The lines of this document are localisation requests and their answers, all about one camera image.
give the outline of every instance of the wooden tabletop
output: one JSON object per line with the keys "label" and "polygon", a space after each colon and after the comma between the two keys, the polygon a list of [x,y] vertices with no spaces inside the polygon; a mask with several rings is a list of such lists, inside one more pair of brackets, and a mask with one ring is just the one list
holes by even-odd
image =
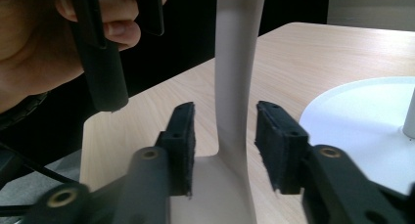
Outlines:
{"label": "wooden tabletop", "polygon": [[[125,174],[134,152],[153,146],[173,109],[196,106],[197,157],[217,152],[214,60],[130,98],[84,125],[80,181],[96,190]],[[300,195],[271,189],[254,145],[256,103],[282,106],[296,120],[318,95],[351,81],[415,74],[415,32],[289,23],[260,36],[254,59],[247,153],[258,224],[306,223]]]}

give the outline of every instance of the white stand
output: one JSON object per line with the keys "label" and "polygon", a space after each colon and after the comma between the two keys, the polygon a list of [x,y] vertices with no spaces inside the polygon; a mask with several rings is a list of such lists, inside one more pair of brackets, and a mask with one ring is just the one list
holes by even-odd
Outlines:
{"label": "white stand", "polygon": [[173,224],[254,224],[247,115],[264,0],[217,0],[215,107],[219,152],[196,157],[193,194],[171,199]]}
{"label": "white stand", "polygon": [[407,136],[415,128],[414,86],[415,77],[339,86],[313,100],[300,125],[311,145],[343,149],[368,179],[408,195],[415,182],[415,140]]}

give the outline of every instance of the human hand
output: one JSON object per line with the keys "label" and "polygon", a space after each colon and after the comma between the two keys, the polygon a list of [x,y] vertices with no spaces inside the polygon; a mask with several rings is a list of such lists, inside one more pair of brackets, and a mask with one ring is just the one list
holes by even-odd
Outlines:
{"label": "human hand", "polygon": [[[99,1],[106,37],[135,46],[136,1]],[[0,0],[0,113],[83,73],[67,20],[76,22],[70,0]]]}

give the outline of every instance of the dark cloth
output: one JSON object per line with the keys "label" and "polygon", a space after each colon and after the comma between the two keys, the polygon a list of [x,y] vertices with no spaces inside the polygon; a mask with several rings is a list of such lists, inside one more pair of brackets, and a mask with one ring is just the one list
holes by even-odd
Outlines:
{"label": "dark cloth", "polygon": [[[259,35],[288,22],[326,23],[329,0],[265,0]],[[214,57],[216,0],[167,0],[165,33],[143,33],[121,52],[129,96]],[[83,75],[51,91],[28,118],[0,141],[45,165],[81,149],[84,121],[97,113]]]}

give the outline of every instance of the fingernail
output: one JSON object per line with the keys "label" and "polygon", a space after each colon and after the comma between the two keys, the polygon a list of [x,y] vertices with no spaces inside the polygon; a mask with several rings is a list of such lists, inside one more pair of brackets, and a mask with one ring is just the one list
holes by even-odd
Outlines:
{"label": "fingernail", "polygon": [[73,7],[69,5],[68,0],[61,0],[62,7],[64,8],[65,14],[67,16],[74,16],[75,11],[73,10]]}
{"label": "fingernail", "polygon": [[108,35],[122,35],[125,32],[125,26],[119,22],[107,23]]}

